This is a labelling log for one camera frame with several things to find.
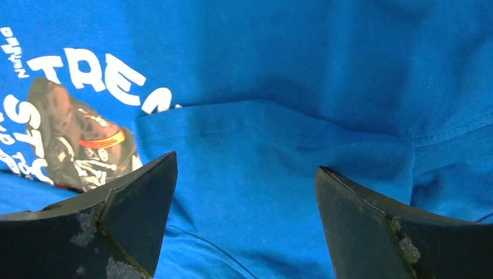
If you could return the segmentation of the blue printed t-shirt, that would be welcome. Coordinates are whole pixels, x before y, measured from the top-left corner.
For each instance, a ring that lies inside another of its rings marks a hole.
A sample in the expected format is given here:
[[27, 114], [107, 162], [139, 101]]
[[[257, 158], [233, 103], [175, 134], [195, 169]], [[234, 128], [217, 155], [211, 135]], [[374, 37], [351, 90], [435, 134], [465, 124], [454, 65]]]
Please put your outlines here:
[[319, 166], [491, 223], [492, 2], [1, 2], [2, 213], [169, 151], [157, 278], [333, 278]]

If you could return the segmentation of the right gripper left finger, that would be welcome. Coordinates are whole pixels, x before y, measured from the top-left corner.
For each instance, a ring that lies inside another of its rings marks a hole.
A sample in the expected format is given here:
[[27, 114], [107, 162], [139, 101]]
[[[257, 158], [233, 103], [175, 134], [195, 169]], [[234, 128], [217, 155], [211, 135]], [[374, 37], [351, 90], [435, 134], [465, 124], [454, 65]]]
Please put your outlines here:
[[177, 181], [169, 152], [40, 211], [1, 216], [2, 278], [152, 278]]

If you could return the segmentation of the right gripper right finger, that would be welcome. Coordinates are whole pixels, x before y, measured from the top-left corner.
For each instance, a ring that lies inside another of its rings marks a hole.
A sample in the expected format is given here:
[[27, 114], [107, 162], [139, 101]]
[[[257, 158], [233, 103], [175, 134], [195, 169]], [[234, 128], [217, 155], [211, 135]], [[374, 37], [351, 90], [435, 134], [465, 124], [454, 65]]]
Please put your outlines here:
[[327, 167], [315, 191], [338, 279], [492, 277], [491, 224], [411, 207]]

